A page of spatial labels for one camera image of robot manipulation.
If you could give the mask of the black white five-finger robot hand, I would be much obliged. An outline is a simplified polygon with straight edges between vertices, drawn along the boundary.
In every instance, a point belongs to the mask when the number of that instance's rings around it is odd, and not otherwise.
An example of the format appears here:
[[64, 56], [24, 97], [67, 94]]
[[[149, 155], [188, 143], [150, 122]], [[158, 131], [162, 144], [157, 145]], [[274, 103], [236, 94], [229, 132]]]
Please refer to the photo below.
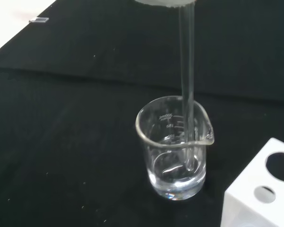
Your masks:
[[135, 1], [145, 5], [162, 6], [168, 8], [178, 8], [195, 3], [195, 0], [135, 0]]

